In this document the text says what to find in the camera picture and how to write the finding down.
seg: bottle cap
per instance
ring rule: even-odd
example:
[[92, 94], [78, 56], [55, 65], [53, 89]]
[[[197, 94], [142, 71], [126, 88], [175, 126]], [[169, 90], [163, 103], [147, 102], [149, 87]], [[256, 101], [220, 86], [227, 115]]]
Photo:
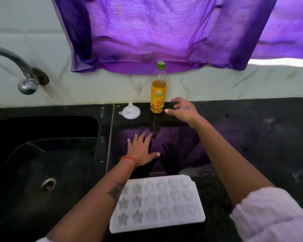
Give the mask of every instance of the bottle cap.
[[157, 69], [158, 69], [158, 70], [164, 70], [164, 69], [165, 69], [165, 62], [163, 62], [163, 61], [158, 61], [158, 62], [157, 62]]
[[131, 101], [129, 101], [128, 106], [124, 107], [122, 111], [119, 112], [126, 119], [136, 119], [140, 116], [140, 109], [133, 105]]

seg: oil bottle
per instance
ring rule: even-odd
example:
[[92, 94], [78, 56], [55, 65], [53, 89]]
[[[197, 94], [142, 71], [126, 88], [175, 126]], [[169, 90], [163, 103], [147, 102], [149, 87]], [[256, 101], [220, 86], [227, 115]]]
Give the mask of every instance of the oil bottle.
[[157, 62], [157, 71], [151, 76], [152, 90], [150, 93], [150, 110], [153, 113], [161, 113], [164, 110], [166, 86], [168, 74], [165, 71], [165, 62]]

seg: white marble wall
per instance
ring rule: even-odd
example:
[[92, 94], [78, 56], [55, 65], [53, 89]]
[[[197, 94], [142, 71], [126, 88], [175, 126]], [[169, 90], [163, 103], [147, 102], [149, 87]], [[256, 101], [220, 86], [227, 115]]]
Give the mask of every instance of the white marble wall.
[[[0, 0], [0, 46], [45, 71], [51, 81], [23, 95], [17, 89], [23, 74], [0, 57], [0, 107], [149, 101], [147, 76], [70, 72], [69, 45], [51, 0]], [[249, 64], [242, 72], [204, 67], [172, 74], [166, 100], [177, 96], [193, 101], [303, 97], [303, 68]]]

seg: ice cube tray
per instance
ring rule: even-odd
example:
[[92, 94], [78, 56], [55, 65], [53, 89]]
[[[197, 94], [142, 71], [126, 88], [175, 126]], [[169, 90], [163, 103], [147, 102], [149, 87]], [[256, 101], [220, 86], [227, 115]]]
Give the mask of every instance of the ice cube tray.
[[110, 219], [110, 232], [203, 222], [206, 216], [195, 183], [173, 175], [130, 179]]

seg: orange bracelet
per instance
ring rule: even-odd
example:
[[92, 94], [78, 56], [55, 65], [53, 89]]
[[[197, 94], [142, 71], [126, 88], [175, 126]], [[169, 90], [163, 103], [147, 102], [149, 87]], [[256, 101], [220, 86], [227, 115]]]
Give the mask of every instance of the orange bracelet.
[[137, 168], [138, 161], [137, 161], [137, 159], [135, 157], [132, 157], [132, 156], [129, 156], [129, 155], [125, 155], [125, 156], [122, 156], [120, 158], [120, 160], [123, 160], [123, 159], [131, 159], [136, 164], [135, 169]]

